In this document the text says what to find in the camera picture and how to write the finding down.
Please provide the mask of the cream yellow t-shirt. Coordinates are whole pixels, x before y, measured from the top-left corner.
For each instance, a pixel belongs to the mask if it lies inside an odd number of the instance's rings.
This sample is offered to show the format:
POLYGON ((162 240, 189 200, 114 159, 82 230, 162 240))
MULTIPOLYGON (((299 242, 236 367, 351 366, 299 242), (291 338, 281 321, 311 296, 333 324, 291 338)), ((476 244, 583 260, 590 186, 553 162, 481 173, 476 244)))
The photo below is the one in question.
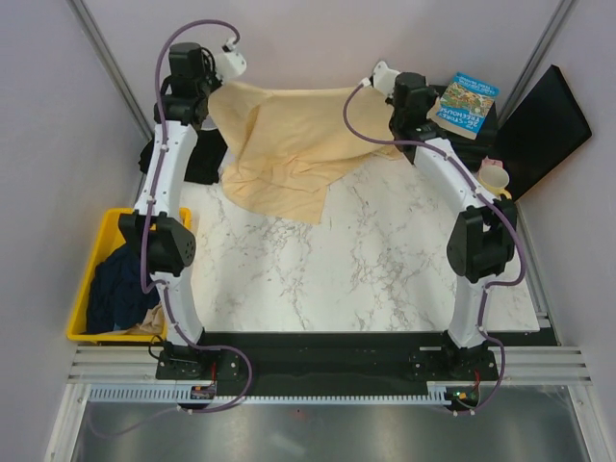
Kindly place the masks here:
POLYGON ((249 212, 317 224, 329 186, 371 157, 398 160, 388 144, 392 109, 372 88, 266 90, 232 82, 208 109, 234 160, 227 199, 249 212))

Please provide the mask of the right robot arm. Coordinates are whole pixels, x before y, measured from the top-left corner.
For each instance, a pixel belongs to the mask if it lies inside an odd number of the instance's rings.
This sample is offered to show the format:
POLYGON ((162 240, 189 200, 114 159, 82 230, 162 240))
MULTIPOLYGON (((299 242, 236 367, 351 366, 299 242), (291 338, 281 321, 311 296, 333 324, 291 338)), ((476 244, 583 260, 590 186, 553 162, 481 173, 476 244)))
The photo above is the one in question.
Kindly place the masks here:
POLYGON ((455 214, 446 245, 449 266, 456 274, 455 300, 446 331, 448 349, 440 363, 447 376, 459 379, 475 368, 474 353, 486 347, 483 322, 491 289, 521 281, 501 278, 519 242, 517 212, 511 200, 493 195, 478 183, 444 132, 428 120, 437 96, 421 74, 396 72, 387 103, 393 106, 389 128, 398 150, 455 214))

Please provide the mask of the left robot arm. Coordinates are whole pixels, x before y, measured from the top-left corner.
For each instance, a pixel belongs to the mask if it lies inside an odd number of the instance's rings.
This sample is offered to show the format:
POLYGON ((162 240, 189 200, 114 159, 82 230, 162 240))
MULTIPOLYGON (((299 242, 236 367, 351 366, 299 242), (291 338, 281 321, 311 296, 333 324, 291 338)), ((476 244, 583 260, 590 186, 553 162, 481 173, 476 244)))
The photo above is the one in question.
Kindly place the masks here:
POLYGON ((180 195, 189 159, 216 85, 213 55, 194 42, 163 49, 167 77, 155 77, 155 132, 140 196, 118 220, 125 242, 139 257, 139 282, 145 294, 158 294, 167 326, 164 352, 178 359, 190 378, 203 377, 211 355, 200 345, 204 328, 197 318, 191 286, 196 252, 193 232, 180 218, 180 195))

